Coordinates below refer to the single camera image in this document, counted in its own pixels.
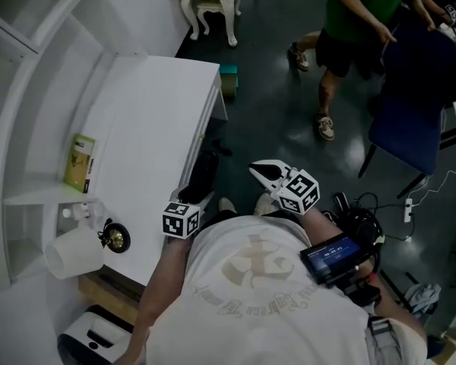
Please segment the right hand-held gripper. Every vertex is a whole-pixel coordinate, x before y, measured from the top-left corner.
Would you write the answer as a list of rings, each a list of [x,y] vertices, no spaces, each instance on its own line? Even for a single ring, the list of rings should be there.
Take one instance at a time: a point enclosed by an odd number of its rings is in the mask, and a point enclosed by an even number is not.
[[[249,164],[249,172],[282,210],[292,214],[304,215],[320,199],[318,181],[282,160],[257,160]]]

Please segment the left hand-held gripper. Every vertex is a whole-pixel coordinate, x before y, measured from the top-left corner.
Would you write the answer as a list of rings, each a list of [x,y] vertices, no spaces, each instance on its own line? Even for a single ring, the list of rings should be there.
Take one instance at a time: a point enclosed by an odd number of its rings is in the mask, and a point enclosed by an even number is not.
[[[200,208],[207,207],[214,197],[214,191],[203,198],[199,207],[179,203],[179,191],[180,188],[177,188],[171,193],[169,197],[171,202],[163,211],[162,232],[164,236],[186,240],[198,231],[201,219]]]

